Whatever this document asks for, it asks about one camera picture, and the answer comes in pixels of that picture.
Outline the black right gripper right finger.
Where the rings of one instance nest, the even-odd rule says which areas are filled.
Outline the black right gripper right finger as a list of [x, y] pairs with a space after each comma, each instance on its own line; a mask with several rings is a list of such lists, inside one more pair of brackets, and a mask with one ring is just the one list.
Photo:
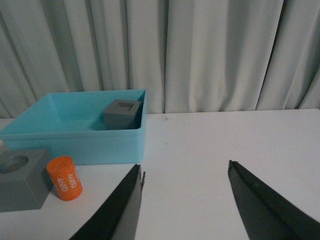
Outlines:
[[228, 178], [251, 240], [318, 240], [320, 223], [297, 208], [237, 161]]

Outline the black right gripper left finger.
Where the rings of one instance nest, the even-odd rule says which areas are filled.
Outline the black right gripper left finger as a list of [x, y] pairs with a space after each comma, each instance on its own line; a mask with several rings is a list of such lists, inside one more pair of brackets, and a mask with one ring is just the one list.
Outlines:
[[140, 215], [145, 172], [134, 165], [72, 240], [134, 240]]

